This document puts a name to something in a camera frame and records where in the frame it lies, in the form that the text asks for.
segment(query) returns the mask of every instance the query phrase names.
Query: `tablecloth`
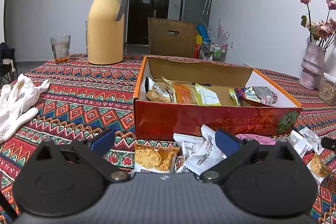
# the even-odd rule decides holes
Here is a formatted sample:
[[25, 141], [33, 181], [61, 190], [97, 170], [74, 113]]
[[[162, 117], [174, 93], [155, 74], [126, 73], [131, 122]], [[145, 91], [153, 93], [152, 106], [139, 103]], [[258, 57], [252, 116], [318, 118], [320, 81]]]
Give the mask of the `tablecloth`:
[[[139, 140], [135, 137], [132, 98], [142, 59], [142, 55], [126, 55], [119, 64], [97, 66], [88, 63], [86, 54], [76, 54], [71, 56], [66, 65], [56, 65], [51, 60], [26, 73], [36, 85], [45, 79], [49, 79], [51, 85], [47, 92], [40, 95], [35, 105], [39, 110], [38, 115], [0, 145], [1, 191], [16, 210], [12, 184], [43, 139], [50, 138], [57, 144], [66, 144], [79, 137], [96, 136], [102, 127], [113, 127], [118, 130], [115, 146], [105, 159], [125, 170], [133, 167], [135, 143], [177, 146], [174, 142]], [[295, 130], [308, 126], [318, 136], [336, 138], [335, 107], [321, 101], [317, 91], [300, 86], [293, 76], [270, 70], [261, 71], [303, 104], [304, 109], [295, 124]], [[275, 138], [283, 137], [287, 136], [278, 135]], [[330, 169], [336, 169], [334, 152], [324, 150], [321, 157]], [[306, 155], [304, 161], [308, 163], [311, 158], [312, 153]], [[181, 158], [178, 158], [175, 165], [180, 163]], [[335, 173], [322, 183], [311, 216], [319, 223], [336, 223]], [[6, 221], [6, 214], [0, 216], [0, 223]]]

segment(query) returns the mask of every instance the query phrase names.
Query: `flower vase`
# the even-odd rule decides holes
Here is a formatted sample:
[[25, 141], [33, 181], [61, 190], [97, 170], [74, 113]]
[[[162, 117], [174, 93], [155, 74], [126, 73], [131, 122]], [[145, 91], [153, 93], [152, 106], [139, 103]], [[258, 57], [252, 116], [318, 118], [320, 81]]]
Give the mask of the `flower vase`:
[[301, 63], [303, 72], [299, 79], [300, 85], [309, 90], [314, 90], [316, 88], [316, 78], [318, 78], [324, 70], [325, 56], [326, 50], [324, 48], [308, 42], [306, 53]]

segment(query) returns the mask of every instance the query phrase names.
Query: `metal screw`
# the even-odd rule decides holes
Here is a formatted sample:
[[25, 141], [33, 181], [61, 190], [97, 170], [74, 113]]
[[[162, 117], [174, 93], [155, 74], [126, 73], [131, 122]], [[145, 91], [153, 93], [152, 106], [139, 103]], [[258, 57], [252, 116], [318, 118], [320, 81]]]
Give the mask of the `metal screw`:
[[209, 170], [209, 171], [206, 171], [203, 174], [203, 176], [208, 180], [213, 180], [213, 179], [219, 178], [219, 173], [216, 171]]
[[125, 180], [127, 178], [127, 173], [123, 171], [113, 172], [111, 178], [114, 180]]

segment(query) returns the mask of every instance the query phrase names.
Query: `yellow thermos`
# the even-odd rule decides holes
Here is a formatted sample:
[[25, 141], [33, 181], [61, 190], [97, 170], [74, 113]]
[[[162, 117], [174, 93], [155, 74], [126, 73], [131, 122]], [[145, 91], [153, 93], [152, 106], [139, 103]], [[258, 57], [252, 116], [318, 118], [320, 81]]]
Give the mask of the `yellow thermos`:
[[87, 20], [87, 53], [92, 64], [115, 64], [124, 59], [126, 0], [94, 0]]

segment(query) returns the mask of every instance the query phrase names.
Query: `snack wrapper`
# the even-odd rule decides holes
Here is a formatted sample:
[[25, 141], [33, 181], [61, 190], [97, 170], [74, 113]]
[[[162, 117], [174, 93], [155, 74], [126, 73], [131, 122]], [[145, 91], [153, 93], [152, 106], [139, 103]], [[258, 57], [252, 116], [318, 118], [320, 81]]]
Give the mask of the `snack wrapper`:
[[314, 154], [313, 159], [307, 164], [307, 168], [313, 175], [319, 189], [321, 183], [332, 174], [317, 153]]
[[316, 152], [317, 155], [321, 155], [324, 150], [321, 144], [321, 139], [308, 127], [301, 129], [300, 134], [312, 146], [313, 151]]
[[172, 173], [179, 152], [178, 147], [153, 147], [135, 144], [135, 163], [133, 172]]
[[184, 84], [175, 83], [162, 77], [173, 103], [199, 105], [196, 91]]
[[191, 155], [194, 155], [196, 151], [199, 151], [204, 143], [203, 137], [190, 136], [179, 133], [174, 133], [173, 138], [182, 150], [184, 161], [186, 161]]
[[276, 94], [266, 86], [250, 86], [235, 88], [238, 100], [243, 100], [251, 106], [272, 106], [278, 100]]
[[230, 93], [231, 100], [233, 101], [233, 103], [235, 104], [235, 106], [240, 106], [239, 102], [238, 102], [238, 98], [237, 98], [236, 92], [234, 90], [229, 90], [229, 93]]
[[204, 105], [204, 106], [220, 106], [221, 103], [218, 99], [217, 94], [200, 85], [200, 84], [195, 84], [195, 90], [196, 90], [196, 94], [198, 97], [198, 101], [200, 105]]
[[146, 97], [153, 102], [171, 103], [169, 93], [148, 76], [146, 77], [145, 91]]
[[253, 138], [257, 140], [261, 145], [275, 145], [277, 142], [276, 140], [270, 138], [270, 137], [264, 137], [254, 134], [238, 134], [236, 137], [240, 140], [244, 140], [245, 138]]
[[[185, 173], [190, 170], [197, 175], [200, 175], [226, 158], [226, 156], [216, 146], [215, 131], [208, 128], [206, 125], [202, 125], [201, 132], [203, 136], [203, 144], [201, 146], [199, 146], [200, 139], [196, 139], [194, 136], [183, 135], [185, 138], [184, 141], [189, 140], [191, 143], [195, 144], [195, 147], [194, 152], [188, 152], [189, 157], [187, 157], [183, 166], [179, 168], [177, 173]], [[174, 136], [177, 137], [176, 140], [181, 141], [180, 136]]]
[[304, 157], [307, 151], [312, 149], [312, 146], [305, 140], [305, 138], [295, 130], [292, 130], [289, 135], [289, 143], [293, 146], [301, 158]]

